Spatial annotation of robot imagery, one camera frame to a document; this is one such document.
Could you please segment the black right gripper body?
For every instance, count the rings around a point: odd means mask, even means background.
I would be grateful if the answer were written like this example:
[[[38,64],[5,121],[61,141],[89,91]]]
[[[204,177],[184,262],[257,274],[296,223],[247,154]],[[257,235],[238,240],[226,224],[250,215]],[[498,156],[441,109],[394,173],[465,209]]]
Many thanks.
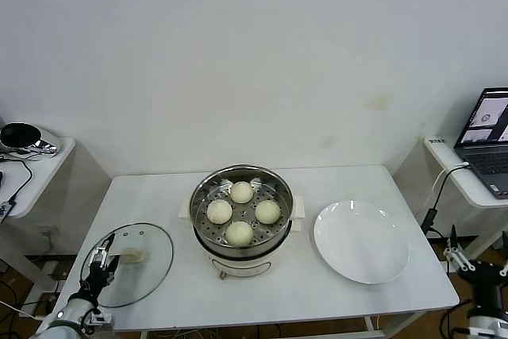
[[[507,274],[501,265],[471,260],[459,266],[457,275],[471,286],[473,308],[469,313],[505,313],[502,289],[507,285]]]

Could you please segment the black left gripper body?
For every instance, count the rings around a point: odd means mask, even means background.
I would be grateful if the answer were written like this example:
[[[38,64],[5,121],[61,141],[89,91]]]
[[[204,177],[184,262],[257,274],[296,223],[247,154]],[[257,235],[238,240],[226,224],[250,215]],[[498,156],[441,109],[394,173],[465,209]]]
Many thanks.
[[[81,282],[80,290],[86,295],[97,298],[102,289],[109,286],[111,282],[106,281],[106,268],[108,264],[91,264],[89,275]]]

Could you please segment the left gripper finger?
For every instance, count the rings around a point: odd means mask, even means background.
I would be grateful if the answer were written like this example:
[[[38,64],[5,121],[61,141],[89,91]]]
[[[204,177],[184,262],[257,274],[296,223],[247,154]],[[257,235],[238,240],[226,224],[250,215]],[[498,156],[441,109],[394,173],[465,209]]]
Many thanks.
[[[113,256],[106,268],[106,281],[111,282],[114,279],[114,273],[117,270],[117,266],[120,260],[120,256]]]
[[[109,236],[99,242],[95,248],[92,249],[88,264],[108,264],[109,263],[109,250],[114,242],[116,234],[111,233]]]

